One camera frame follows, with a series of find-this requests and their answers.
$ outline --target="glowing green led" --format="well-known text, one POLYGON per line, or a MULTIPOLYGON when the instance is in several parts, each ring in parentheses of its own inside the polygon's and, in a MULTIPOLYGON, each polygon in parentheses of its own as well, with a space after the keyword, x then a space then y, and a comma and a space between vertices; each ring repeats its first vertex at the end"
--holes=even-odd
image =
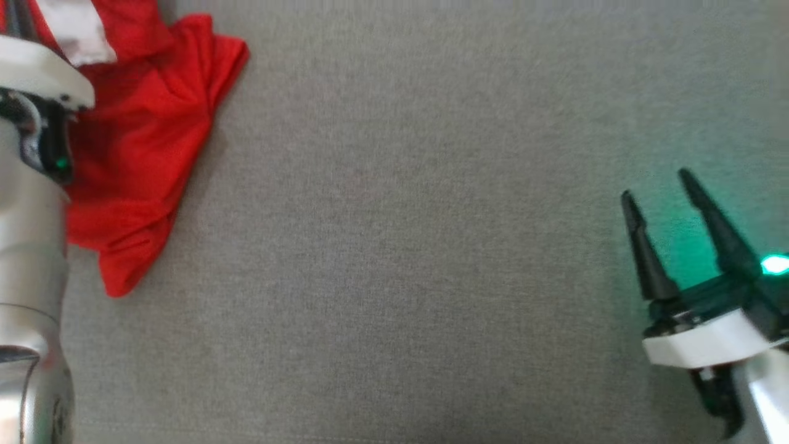
POLYGON ((784 274, 789 272, 789 258, 779 254, 772 254, 761 260, 761 268, 765 274, 784 274))

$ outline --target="silver robotic arm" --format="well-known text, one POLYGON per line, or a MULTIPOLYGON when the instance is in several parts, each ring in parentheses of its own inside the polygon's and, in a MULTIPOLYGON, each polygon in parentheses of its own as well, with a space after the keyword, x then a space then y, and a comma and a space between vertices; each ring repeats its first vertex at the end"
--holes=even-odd
POLYGON ((698 180, 679 172, 718 256, 721 275, 680 290, 622 195, 630 245, 653 324, 642 344, 656 365, 689 372, 730 444, 789 442, 789 257, 753 252, 698 180))
POLYGON ((90 83, 36 42, 26 2, 0 36, 0 444, 72 442, 73 388, 60 345, 68 266, 60 187, 66 124, 90 83))

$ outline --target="robotic arm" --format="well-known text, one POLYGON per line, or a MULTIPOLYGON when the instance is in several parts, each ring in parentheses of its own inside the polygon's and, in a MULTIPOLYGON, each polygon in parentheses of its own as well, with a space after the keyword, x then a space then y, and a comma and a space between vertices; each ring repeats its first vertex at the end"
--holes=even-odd
POLYGON ((652 363, 689 372, 707 412, 724 420, 730 444, 789 442, 789 257, 760 261, 693 174, 682 169, 679 177, 722 273, 680 290, 626 191, 630 245, 653 321, 644 349, 652 363))
POLYGON ((72 442, 73 388, 60 345, 68 267, 60 185, 66 125, 93 88, 37 43, 27 2, 0 36, 0 444, 72 442))

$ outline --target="green light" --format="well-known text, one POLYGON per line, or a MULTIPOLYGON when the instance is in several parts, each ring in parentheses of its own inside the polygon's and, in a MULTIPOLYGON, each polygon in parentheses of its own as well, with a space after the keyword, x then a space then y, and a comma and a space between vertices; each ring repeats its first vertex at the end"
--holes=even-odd
POLYGON ((761 268, 765 274, 784 274, 789 272, 789 258, 779 254, 772 254, 761 260, 761 268))

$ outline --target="gray fabric surface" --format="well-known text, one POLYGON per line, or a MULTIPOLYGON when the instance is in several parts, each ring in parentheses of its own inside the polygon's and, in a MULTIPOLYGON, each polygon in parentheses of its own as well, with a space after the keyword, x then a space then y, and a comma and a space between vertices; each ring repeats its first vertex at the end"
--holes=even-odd
POLYGON ((580 3, 168 2, 253 59, 142 285, 71 251, 80 442, 715 442, 641 350, 619 193, 683 285, 684 165, 789 250, 789 16, 580 3))

